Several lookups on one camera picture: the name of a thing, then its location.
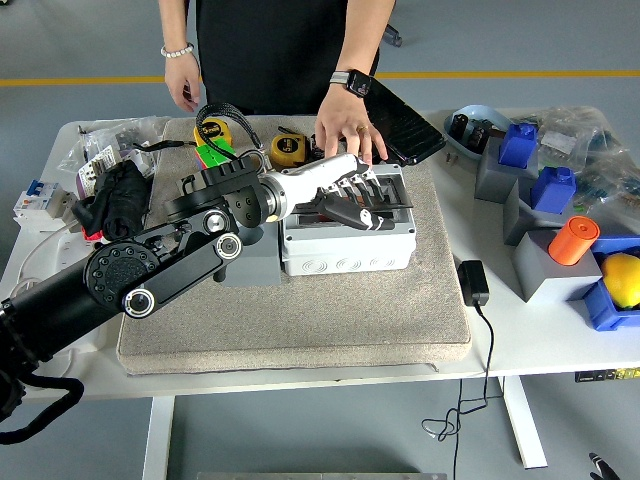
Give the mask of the person's left hand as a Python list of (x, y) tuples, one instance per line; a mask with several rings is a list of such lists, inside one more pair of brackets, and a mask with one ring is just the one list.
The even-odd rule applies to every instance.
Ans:
[(326, 157), (338, 153), (341, 139), (346, 141), (346, 151), (359, 156), (371, 165), (374, 151), (382, 160), (388, 152), (380, 132), (370, 122), (364, 100), (332, 84), (321, 102), (315, 122), (316, 143)]

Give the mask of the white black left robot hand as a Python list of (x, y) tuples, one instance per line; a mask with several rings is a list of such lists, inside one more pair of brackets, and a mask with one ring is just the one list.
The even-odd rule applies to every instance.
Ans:
[(298, 205), (308, 204), (320, 215), (363, 231), (387, 231), (392, 219), (378, 215), (393, 208), (410, 209), (406, 197), (387, 202), (371, 166), (343, 153), (289, 171), (259, 175), (267, 198), (267, 220), (280, 221)]

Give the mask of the person's right hand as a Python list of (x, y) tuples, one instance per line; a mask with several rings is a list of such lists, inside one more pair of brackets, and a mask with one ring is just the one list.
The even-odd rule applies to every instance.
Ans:
[(198, 109), (200, 69), (192, 53), (165, 59), (165, 83), (176, 106), (189, 113)]

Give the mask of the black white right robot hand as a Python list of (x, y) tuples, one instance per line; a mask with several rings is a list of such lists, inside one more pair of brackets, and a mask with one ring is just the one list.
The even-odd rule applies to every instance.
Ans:
[(590, 477), (593, 480), (620, 480), (619, 475), (600, 455), (590, 452), (589, 459), (595, 468), (590, 473)]

